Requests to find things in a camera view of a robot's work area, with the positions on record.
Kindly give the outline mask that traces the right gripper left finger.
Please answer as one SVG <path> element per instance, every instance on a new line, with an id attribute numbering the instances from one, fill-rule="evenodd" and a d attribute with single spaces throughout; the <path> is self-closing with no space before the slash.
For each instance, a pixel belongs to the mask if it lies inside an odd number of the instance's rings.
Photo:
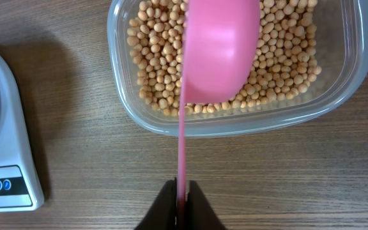
<path id="1" fill-rule="evenodd" d="M 176 180 L 166 181 L 135 230 L 175 230 L 176 195 Z"/>

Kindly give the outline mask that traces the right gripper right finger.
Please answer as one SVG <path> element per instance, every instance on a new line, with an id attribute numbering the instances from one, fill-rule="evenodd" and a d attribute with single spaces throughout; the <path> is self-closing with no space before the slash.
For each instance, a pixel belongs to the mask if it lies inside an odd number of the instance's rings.
<path id="1" fill-rule="evenodd" d="M 186 205 L 188 230 L 226 230 L 196 181 L 190 181 Z"/>

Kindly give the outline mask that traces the pink plastic measuring scoop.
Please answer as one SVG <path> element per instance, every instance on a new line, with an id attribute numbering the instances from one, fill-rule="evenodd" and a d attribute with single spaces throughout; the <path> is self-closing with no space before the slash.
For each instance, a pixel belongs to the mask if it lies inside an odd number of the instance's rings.
<path id="1" fill-rule="evenodd" d="M 189 1 L 185 22 L 178 134 L 179 224 L 185 219 L 185 105 L 224 102 L 243 86 L 257 48 L 259 1 Z"/>

